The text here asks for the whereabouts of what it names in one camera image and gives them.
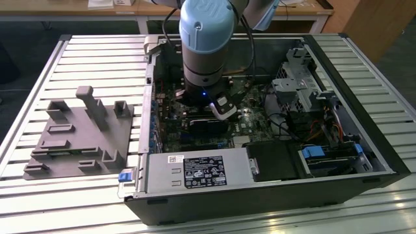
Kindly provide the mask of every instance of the aluminum extrusion table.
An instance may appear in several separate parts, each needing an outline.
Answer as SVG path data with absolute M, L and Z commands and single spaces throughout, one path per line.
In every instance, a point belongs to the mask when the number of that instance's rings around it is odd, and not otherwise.
M 414 172 L 398 183 L 334 206 L 147 226 L 123 204 L 123 194 L 118 195 L 118 175 L 23 180 L 23 169 L 50 117 L 48 102 L 64 98 L 68 105 L 82 106 L 75 99 L 79 85 L 94 86 L 95 96 L 104 104 L 124 99 L 135 105 L 128 166 L 138 164 L 147 67 L 144 38 L 146 35 L 62 37 L 0 146 L 2 233 L 415 232 L 416 112 L 352 41 L 336 34 L 315 35 L 315 39 Z

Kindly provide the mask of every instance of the barcode sticker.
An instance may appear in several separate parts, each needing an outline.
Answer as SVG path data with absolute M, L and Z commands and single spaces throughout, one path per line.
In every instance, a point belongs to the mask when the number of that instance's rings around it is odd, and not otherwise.
M 168 163 L 183 162 L 183 155 L 168 156 Z

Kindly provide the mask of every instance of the motherboard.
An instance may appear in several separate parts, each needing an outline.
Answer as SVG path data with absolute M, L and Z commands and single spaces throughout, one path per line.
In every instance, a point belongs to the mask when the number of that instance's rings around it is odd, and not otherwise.
M 247 84 L 247 77 L 228 77 L 231 94 Z M 179 85 L 166 85 L 158 94 L 163 151 L 239 148 L 244 143 L 274 139 L 268 118 L 260 103 L 264 85 L 255 85 L 228 120 L 218 120 L 208 107 L 188 107 L 175 101 Z

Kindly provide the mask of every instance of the warning label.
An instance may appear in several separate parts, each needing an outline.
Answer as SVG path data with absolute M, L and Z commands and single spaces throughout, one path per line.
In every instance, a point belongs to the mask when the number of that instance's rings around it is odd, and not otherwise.
M 186 188 L 227 185 L 223 156 L 184 158 L 183 168 Z

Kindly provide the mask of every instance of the metal bracket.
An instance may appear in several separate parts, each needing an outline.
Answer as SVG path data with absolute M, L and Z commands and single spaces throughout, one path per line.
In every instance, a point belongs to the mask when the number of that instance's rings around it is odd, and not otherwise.
M 146 55 L 155 54 L 160 50 L 159 36 L 147 36 L 144 38 L 143 48 L 144 48 L 144 54 Z

